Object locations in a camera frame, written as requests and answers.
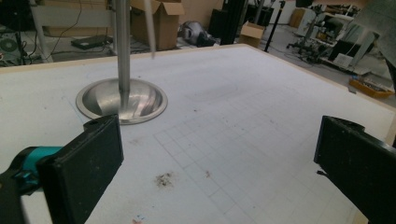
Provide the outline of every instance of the metal bowl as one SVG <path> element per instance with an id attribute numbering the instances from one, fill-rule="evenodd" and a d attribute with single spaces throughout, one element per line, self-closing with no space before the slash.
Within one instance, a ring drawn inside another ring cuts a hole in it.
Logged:
<path id="1" fill-rule="evenodd" d="M 131 78 L 129 92 L 119 89 L 117 78 L 92 83 L 78 93 L 77 107 L 90 119 L 119 114 L 120 124 L 136 124 L 159 116 L 168 104 L 165 92 L 147 81 Z"/>

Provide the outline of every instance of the tabletop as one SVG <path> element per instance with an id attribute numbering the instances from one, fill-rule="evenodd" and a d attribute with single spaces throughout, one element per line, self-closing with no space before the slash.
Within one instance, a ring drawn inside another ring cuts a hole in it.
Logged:
<path id="1" fill-rule="evenodd" d="M 76 96 L 110 77 L 114 57 L 0 69 L 0 170 L 82 133 Z M 393 109 L 245 45 L 133 56 L 131 77 L 169 104 L 120 127 L 124 162 L 87 223 L 352 223 L 357 208 L 316 174 L 321 117 L 395 134 Z M 22 200 L 31 223 L 50 223 L 42 192 Z"/>

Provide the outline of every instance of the white table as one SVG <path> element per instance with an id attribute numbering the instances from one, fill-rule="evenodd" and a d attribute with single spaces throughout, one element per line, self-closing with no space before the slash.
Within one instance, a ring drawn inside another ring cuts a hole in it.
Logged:
<path id="1" fill-rule="evenodd" d="M 395 133 L 393 110 L 243 45 L 133 56 L 131 74 L 169 105 L 120 127 L 125 160 L 87 223 L 352 223 L 356 207 L 316 174 L 321 117 Z M 116 76 L 116 58 L 0 69 L 0 172 L 26 147 L 80 134 L 78 92 Z M 159 188 L 165 173 L 172 186 Z M 50 223 L 43 193 L 23 202 L 32 223 Z"/>

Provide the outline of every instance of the black pole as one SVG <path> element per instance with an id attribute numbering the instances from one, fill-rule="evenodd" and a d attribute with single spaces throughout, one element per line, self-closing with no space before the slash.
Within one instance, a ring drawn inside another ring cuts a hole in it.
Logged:
<path id="1" fill-rule="evenodd" d="M 242 15 L 246 0 L 229 0 L 227 6 L 227 19 L 225 20 L 223 34 L 221 35 L 221 45 L 231 45 L 235 41 L 238 30 L 239 19 Z"/>
<path id="2" fill-rule="evenodd" d="M 276 26 L 277 26 L 277 22 L 279 21 L 280 14 L 282 14 L 283 7 L 285 6 L 285 4 L 286 4 L 285 1 L 280 1 L 280 9 L 279 9 L 279 11 L 277 12 L 277 16 L 276 16 L 276 20 L 275 20 L 273 29 L 272 29 L 272 31 L 271 31 L 270 37 L 269 37 L 268 40 L 267 40 L 267 44 L 265 45 L 265 50 L 264 50 L 264 51 L 267 52 L 267 53 L 268 53 L 268 48 L 270 47 L 270 44 L 271 44 L 272 37 L 273 37 L 274 32 L 275 32 Z"/>

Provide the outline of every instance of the gray fabric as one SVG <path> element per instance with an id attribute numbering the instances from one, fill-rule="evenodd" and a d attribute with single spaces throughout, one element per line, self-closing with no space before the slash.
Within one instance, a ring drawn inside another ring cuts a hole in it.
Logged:
<path id="1" fill-rule="evenodd" d="M 361 10 L 355 22 L 379 35 L 379 50 L 396 66 L 396 0 L 372 0 Z"/>

